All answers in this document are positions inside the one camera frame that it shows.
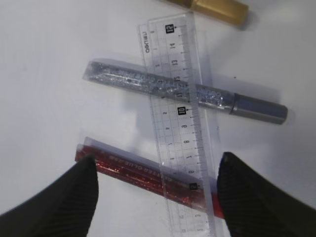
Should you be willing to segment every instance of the gold pen cap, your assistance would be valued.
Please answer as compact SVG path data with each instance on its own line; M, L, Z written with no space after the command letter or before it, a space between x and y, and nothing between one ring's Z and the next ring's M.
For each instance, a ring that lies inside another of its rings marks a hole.
M177 5L240 26L246 21L249 7L235 0L167 0Z

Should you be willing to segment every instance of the plastic ruler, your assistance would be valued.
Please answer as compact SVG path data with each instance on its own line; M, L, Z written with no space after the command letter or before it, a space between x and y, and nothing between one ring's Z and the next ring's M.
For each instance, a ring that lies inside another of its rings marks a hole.
M207 212L203 213L166 199L170 231L174 237L215 237L215 223L196 96L201 84L194 17L191 13L149 20L139 26L139 38L148 73L184 80L190 89L190 102L151 97L160 170L173 170L199 179L204 189Z

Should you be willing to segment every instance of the white surface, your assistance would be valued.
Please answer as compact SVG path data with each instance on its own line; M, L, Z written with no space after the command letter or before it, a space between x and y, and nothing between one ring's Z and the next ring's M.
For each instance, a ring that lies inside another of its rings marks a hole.
M255 13L246 31L196 18L203 66L216 87L291 111L283 126L219 115L222 149L316 207L316 1L244 2ZM93 58L141 64L137 25L180 12L156 0L0 1L0 213L69 169L84 136L156 159L147 97L81 77ZM169 236L163 198L99 184L89 236Z

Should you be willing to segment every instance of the ruler number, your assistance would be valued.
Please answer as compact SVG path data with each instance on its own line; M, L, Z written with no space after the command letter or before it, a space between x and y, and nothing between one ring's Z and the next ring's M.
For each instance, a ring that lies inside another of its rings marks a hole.
M171 34L171 33L174 33L174 29L175 29L175 27L174 27L174 25L173 25L173 24L166 25L166 26L165 26L165 28L166 28L166 34Z
M172 61L171 61L171 64L172 64L173 66L177 66L177 65L178 65L178 60L172 60Z
M178 107L178 115L186 115L187 108L186 107Z

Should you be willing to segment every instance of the red glitter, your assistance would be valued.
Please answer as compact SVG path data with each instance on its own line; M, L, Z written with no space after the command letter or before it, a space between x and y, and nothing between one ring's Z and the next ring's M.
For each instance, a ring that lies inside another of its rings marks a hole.
M189 184L164 175L164 183L160 171L143 164L128 160L95 147L82 145L77 150L76 161L86 155L95 156L97 170L103 174L120 179L132 185L164 196L177 203L205 212L205 198L203 189L190 190ZM223 218L222 210L216 194L212 194L214 214Z

